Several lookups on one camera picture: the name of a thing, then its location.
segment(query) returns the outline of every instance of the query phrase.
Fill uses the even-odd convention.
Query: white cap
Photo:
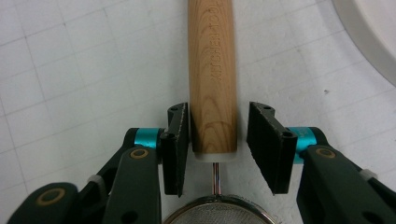
[[[199,153],[195,152],[195,159],[202,162],[226,162],[236,159],[236,152]]]

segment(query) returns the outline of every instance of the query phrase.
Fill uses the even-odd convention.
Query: metal rod
[[[214,162],[213,163],[213,190],[212,193],[214,195],[220,195],[221,190],[220,190],[220,177],[219,177],[219,163]]]

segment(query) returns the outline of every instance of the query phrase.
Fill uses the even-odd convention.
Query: metal strainer
[[[214,195],[199,198],[178,209],[164,224],[276,224],[257,204],[219,193],[219,165],[214,163]]]

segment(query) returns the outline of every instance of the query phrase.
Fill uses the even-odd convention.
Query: wood grain
[[[236,151],[236,87],[231,0],[189,1],[192,149]]]

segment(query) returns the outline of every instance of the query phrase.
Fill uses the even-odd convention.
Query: white grid surface
[[[302,223],[302,167],[290,194],[270,193],[245,143],[249,101],[273,106],[285,126],[319,127],[396,190],[396,90],[362,57],[332,2],[233,7],[239,153],[221,166],[222,191]],[[129,128],[166,127],[166,109],[189,101],[188,85],[186,0],[0,0],[0,223],[50,182],[81,189]],[[185,195],[163,195],[163,217],[211,192],[210,169],[190,153]]]

